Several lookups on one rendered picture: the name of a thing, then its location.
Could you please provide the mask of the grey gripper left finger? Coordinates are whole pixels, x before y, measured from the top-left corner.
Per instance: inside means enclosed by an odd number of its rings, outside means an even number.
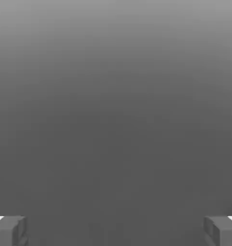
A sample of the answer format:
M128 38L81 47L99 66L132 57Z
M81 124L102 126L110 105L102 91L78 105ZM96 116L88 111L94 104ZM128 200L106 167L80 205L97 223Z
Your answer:
M29 246L26 216L0 215L0 246Z

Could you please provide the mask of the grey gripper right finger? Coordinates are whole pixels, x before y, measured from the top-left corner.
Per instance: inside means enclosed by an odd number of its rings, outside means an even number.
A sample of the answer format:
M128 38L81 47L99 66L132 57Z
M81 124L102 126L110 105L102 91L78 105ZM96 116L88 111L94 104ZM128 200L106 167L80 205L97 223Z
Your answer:
M232 216L205 216L203 229L207 246L232 246Z

